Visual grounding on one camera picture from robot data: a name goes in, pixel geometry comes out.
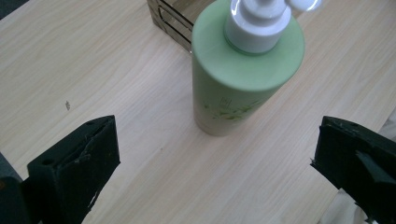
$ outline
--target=white bottle cap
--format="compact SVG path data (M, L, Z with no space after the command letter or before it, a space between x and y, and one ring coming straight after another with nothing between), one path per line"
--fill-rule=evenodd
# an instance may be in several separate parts
M315 9L321 2L287 1L293 7L304 11ZM284 0L232 0L225 34L234 46L244 52L264 53L275 46L288 26L290 17L291 10Z

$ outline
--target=wooden table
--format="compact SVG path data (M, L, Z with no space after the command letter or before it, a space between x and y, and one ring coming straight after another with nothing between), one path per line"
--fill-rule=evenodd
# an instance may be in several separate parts
M298 73L213 137L193 121L191 56L145 0L30 0L0 21L1 152L26 178L28 161L114 114L121 165L84 223L314 224L337 192L309 166L322 117L377 131L396 106L396 2L329 0L298 21Z

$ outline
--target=small stain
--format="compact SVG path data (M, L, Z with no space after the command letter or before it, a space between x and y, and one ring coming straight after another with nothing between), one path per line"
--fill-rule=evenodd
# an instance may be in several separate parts
M66 104L65 104L65 105L66 105L66 109L67 109L67 110L70 110L70 103L69 103L68 101L66 101Z

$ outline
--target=bottle shoulder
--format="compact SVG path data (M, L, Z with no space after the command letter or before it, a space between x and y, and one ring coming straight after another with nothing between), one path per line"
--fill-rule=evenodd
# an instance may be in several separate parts
M237 50L224 34L230 0L217 0L198 17L192 30L192 57L214 79L238 89L277 88L299 68L304 57L304 35L291 18L278 43L264 54Z

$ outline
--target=green bottle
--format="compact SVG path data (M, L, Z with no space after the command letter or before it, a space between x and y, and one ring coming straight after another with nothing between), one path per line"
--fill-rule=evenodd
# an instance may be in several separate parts
M194 118L223 136L300 67L304 35L283 0L217 0L192 30Z

